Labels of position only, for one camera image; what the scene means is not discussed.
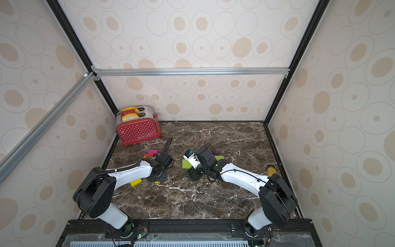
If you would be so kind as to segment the green rectangular block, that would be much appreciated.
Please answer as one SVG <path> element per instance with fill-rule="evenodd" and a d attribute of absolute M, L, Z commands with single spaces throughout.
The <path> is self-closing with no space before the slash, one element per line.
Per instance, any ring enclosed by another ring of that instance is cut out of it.
<path fill-rule="evenodd" d="M 219 160 L 224 159 L 224 156 L 216 155 L 215 158 L 216 158 L 217 161 L 219 161 Z"/>

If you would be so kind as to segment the silver aluminium rail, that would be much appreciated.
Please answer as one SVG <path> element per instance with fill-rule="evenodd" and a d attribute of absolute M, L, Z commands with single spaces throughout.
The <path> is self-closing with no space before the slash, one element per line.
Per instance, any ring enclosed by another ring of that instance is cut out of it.
<path fill-rule="evenodd" d="M 49 128 L 75 101 L 84 88 L 93 81 L 94 72 L 85 74 L 59 102 L 28 132 L 28 134 L 8 153 L 1 162 L 1 182 L 4 182 L 19 165 L 28 152 L 36 145 Z"/>
<path fill-rule="evenodd" d="M 96 69 L 100 76 L 286 75 L 289 68 Z"/>

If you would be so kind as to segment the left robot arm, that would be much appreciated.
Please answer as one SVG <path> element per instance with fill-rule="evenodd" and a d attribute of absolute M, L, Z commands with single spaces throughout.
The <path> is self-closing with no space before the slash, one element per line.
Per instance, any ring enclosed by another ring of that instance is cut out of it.
<path fill-rule="evenodd" d="M 133 220 L 112 203 L 114 191 L 139 179 L 157 180 L 173 158 L 143 158 L 135 164 L 116 168 L 93 168 L 73 195 L 74 202 L 91 218 L 98 218 L 118 230 L 122 237 L 133 233 Z"/>

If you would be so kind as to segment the toy bread slice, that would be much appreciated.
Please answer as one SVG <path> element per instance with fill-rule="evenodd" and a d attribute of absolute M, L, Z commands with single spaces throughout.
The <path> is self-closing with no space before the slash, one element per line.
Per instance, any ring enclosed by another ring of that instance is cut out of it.
<path fill-rule="evenodd" d="M 136 113 L 129 113 L 129 114 L 126 114 L 126 115 L 122 116 L 121 120 L 122 120 L 122 122 L 127 122 L 127 121 L 136 120 L 138 118 L 140 118 L 140 116 L 138 114 L 136 114 Z"/>
<path fill-rule="evenodd" d="M 128 107 L 128 108 L 121 110 L 121 115 L 124 116 L 124 115 L 132 114 L 132 113 L 139 114 L 140 112 L 143 112 L 144 110 L 145 110 L 144 107 Z"/>

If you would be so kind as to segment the lime green block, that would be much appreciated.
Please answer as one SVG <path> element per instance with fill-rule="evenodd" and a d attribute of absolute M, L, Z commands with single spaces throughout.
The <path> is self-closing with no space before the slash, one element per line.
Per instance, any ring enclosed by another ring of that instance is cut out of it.
<path fill-rule="evenodd" d="M 189 170 L 192 167 L 192 165 L 190 164 L 190 162 L 188 160 L 182 160 L 182 168 Z"/>

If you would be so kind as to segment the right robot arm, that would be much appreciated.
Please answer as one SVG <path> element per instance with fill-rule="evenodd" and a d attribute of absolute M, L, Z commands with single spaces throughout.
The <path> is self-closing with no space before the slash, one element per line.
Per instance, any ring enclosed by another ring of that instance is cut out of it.
<path fill-rule="evenodd" d="M 260 199 L 261 208 L 252 211 L 244 225 L 250 235 L 270 224 L 283 227 L 290 223 L 298 201 L 281 176 L 258 175 L 239 168 L 228 160 L 218 160 L 207 146 L 195 152 L 186 151 L 184 159 L 191 164 L 187 173 L 192 181 L 206 175 L 212 182 L 221 180 L 237 185 Z"/>

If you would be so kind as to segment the toy bread slice rear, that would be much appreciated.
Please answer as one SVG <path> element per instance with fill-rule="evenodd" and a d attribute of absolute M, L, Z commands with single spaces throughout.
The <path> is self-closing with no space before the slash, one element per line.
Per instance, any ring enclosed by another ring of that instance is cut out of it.
<path fill-rule="evenodd" d="M 121 115 L 124 116 L 124 115 L 132 114 L 132 113 L 139 114 L 140 112 L 143 112 L 144 110 L 145 110 L 144 107 L 128 107 L 128 108 L 121 110 Z"/>

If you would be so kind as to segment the silver aluminium rail back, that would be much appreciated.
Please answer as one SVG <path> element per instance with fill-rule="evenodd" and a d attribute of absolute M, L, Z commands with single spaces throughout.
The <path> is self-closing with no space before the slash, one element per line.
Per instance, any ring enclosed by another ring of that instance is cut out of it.
<path fill-rule="evenodd" d="M 100 76 L 286 75 L 289 68 L 96 69 Z"/>

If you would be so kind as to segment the toy bread slice front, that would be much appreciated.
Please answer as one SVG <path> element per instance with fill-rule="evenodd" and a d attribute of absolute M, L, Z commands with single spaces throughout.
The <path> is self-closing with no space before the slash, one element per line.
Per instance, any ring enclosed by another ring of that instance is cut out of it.
<path fill-rule="evenodd" d="M 121 120 L 122 120 L 122 122 L 127 122 L 127 121 L 136 120 L 138 118 L 140 118 L 140 116 L 138 114 L 136 114 L 136 113 L 129 113 L 129 114 L 126 114 L 126 115 L 122 116 Z"/>

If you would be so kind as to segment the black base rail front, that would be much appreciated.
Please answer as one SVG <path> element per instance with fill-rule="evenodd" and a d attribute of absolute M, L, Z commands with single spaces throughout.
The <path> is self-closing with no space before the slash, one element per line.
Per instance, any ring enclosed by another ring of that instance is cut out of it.
<path fill-rule="evenodd" d="M 320 247 L 313 222 L 293 219 L 247 235 L 243 220 L 136 220 L 128 238 L 101 220 L 71 220 L 59 247 Z"/>

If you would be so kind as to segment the black corner frame post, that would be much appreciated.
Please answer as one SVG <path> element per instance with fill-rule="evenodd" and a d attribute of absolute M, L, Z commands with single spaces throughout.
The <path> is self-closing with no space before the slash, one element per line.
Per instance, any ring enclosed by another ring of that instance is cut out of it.
<path fill-rule="evenodd" d="M 314 35 L 314 33 L 315 33 L 320 21 L 321 21 L 321 19 L 322 19 L 323 15 L 324 15 L 324 13 L 326 11 L 329 3 L 330 3 L 329 0 L 320 0 L 320 1 L 318 1 L 316 9 L 315 9 L 315 11 L 312 14 L 312 17 L 311 17 L 311 19 L 310 19 L 310 21 L 309 21 L 309 23 L 307 25 L 307 28 L 306 28 L 303 36 L 302 36 L 302 39 L 301 39 L 301 41 L 300 41 L 300 43 L 299 43 L 299 45 L 298 45 L 298 47 L 296 49 L 296 53 L 295 53 L 295 55 L 294 55 L 294 57 L 293 57 L 293 59 L 291 61 L 291 64 L 289 66 L 289 69 L 290 69 L 289 73 L 287 74 L 287 76 L 282 81 L 282 83 L 280 85 L 280 88 L 279 88 L 279 90 L 278 90 L 278 92 L 277 92 L 277 94 L 276 94 L 276 96 L 274 98 L 274 101 L 273 101 L 273 103 L 272 103 L 272 105 L 271 105 L 271 107 L 270 107 L 270 109 L 268 111 L 268 114 L 267 114 L 267 116 L 266 116 L 266 118 L 264 120 L 265 126 L 268 126 L 270 121 L 271 121 L 271 119 L 273 118 L 274 113 L 276 112 L 276 110 L 277 110 L 277 108 L 278 108 L 278 106 L 280 104 L 280 101 L 281 101 L 283 95 L 285 94 L 285 91 L 286 91 L 286 89 L 287 89 L 287 87 L 288 87 L 293 75 L 295 74 L 295 72 L 296 72 L 296 70 L 297 70 L 297 68 L 298 68 L 298 66 L 300 64 L 300 61 L 301 61 L 301 59 L 302 59 L 302 57 L 303 57 L 303 55 L 304 55 L 304 53 L 305 53 L 305 51 L 306 51 L 306 49 L 307 49 L 307 47 L 309 45 L 309 43 L 310 43 L 310 41 L 311 41 L 311 39 L 312 39 L 312 37 L 313 37 L 313 35 Z"/>
<path fill-rule="evenodd" d="M 59 3 L 59 1 L 55 1 L 55 0 L 47 0 L 46 3 L 48 4 L 49 8 L 51 9 L 51 11 L 54 14 L 55 18 L 57 19 L 58 23 L 62 27 L 64 33 L 66 34 L 68 40 L 70 41 L 72 47 L 74 48 L 75 52 L 78 55 L 78 58 L 81 60 L 82 64 L 86 68 L 87 72 L 88 73 L 93 72 L 93 74 L 95 76 L 94 81 L 95 81 L 96 87 L 98 88 L 101 96 L 105 100 L 110 111 L 115 116 L 116 112 L 117 112 L 115 103 L 113 102 L 104 83 L 102 82 L 100 77 L 96 74 L 96 72 L 93 70 L 93 68 L 92 68 L 93 63 L 92 63 L 89 55 L 87 54 L 87 50 L 81 43 L 77 33 L 75 32 L 75 29 L 72 27 L 72 24 L 70 23 L 68 17 L 66 16 L 66 13 L 64 12 L 61 4 Z"/>

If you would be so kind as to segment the red polka dot toy toaster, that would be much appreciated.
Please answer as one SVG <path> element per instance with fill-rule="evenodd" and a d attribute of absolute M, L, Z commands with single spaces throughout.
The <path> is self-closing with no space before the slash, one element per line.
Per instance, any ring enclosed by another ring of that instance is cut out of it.
<path fill-rule="evenodd" d="M 132 121 L 122 122 L 121 110 L 116 113 L 116 132 L 121 140 L 122 145 L 133 145 L 149 141 L 161 136 L 158 116 L 149 106 L 138 115 L 140 118 Z"/>

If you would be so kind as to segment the black corner frame post left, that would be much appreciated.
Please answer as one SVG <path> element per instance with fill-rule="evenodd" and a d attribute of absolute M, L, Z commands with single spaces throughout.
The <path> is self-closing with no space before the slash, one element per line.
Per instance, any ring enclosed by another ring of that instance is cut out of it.
<path fill-rule="evenodd" d="M 95 76 L 94 81 L 95 81 L 96 87 L 98 88 L 101 96 L 105 100 L 110 111 L 115 116 L 116 112 L 117 112 L 115 103 L 113 102 L 104 83 L 102 82 L 100 77 L 96 74 L 96 72 L 93 70 L 93 68 L 92 68 L 93 63 L 92 63 L 89 55 L 87 54 L 87 50 L 81 43 L 77 33 L 75 32 L 75 29 L 72 27 L 72 24 L 70 23 L 68 17 L 66 16 L 66 13 L 64 12 L 61 4 L 59 3 L 59 1 L 55 1 L 55 0 L 47 0 L 46 3 L 48 4 L 49 8 L 51 9 L 51 11 L 54 14 L 55 18 L 57 19 L 58 23 L 62 27 L 64 33 L 66 34 L 68 40 L 70 41 L 72 47 L 74 48 L 75 52 L 78 55 L 78 58 L 81 60 L 82 64 L 86 68 L 87 72 L 88 73 L 93 72 L 93 74 Z"/>

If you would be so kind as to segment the black corner frame post right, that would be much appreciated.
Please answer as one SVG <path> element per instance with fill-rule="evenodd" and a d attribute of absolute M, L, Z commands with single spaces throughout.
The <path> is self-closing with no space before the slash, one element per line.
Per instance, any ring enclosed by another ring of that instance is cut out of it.
<path fill-rule="evenodd" d="M 302 39 L 301 39 L 301 41 L 300 41 L 300 43 L 299 43 L 299 45 L 298 45 L 298 47 L 296 49 L 296 53 L 295 53 L 295 55 L 294 55 L 294 57 L 293 57 L 293 59 L 291 61 L 291 64 L 289 66 L 289 69 L 290 69 L 289 73 L 287 74 L 287 76 L 282 81 L 282 83 L 280 85 L 280 88 L 279 88 L 279 90 L 278 90 L 278 92 L 277 92 L 277 94 L 276 94 L 276 96 L 274 98 L 274 101 L 273 101 L 273 103 L 272 103 L 272 105 L 271 105 L 271 107 L 270 107 L 270 109 L 268 111 L 268 114 L 267 114 L 267 116 L 266 116 L 266 118 L 264 120 L 265 126 L 268 126 L 270 121 L 271 121 L 271 119 L 273 118 L 274 113 L 276 112 L 276 110 L 277 110 L 277 108 L 278 108 L 278 106 L 280 104 L 280 101 L 281 101 L 283 95 L 285 94 L 285 91 L 286 91 L 286 89 L 287 89 L 287 87 L 288 87 L 293 75 L 295 74 L 295 72 L 296 72 L 296 70 L 297 70 L 297 68 L 298 68 L 298 66 L 300 64 L 300 61 L 301 61 L 301 59 L 302 59 L 302 57 L 303 57 L 303 55 L 304 55 L 304 53 L 305 53 L 305 51 L 306 51 L 306 49 L 307 49 L 307 47 L 309 45 L 309 43 L 310 43 L 310 41 L 311 41 L 311 39 L 312 39 L 312 37 L 313 37 L 313 35 L 314 35 L 314 33 L 315 33 L 320 21 L 321 21 L 321 19 L 322 19 L 323 15 L 324 15 L 324 13 L 326 11 L 329 3 L 330 3 L 329 0 L 320 0 L 320 1 L 318 1 L 316 9 L 315 9 L 315 11 L 312 14 L 312 17 L 311 17 L 311 19 L 310 19 L 310 21 L 309 21 L 309 23 L 307 25 L 307 28 L 306 28 L 303 36 L 302 36 Z"/>

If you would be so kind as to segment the magenta rectangular block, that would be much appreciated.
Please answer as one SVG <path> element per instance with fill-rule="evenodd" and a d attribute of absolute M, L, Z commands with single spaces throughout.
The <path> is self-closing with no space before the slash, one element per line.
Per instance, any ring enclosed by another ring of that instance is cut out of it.
<path fill-rule="evenodd" d="M 156 154 L 158 154 L 158 150 L 149 150 L 148 154 L 156 155 Z"/>

